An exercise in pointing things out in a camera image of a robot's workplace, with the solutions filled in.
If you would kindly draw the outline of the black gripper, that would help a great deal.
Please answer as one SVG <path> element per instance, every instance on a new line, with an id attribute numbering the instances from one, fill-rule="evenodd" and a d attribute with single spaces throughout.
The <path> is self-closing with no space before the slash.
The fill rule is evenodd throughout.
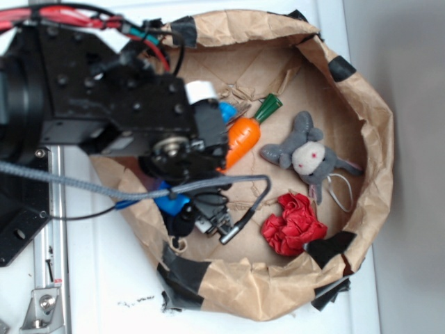
<path id="1" fill-rule="evenodd" d="M 92 47 L 66 49 L 60 60 L 45 54 L 51 111 L 42 142 L 136 156 L 144 173 L 162 181 L 156 198 L 190 198 L 176 216 L 161 211 L 170 234 L 199 228 L 227 243 L 234 224 L 214 179 L 225 167 L 228 137 L 213 86 L 134 69 L 135 59 Z"/>

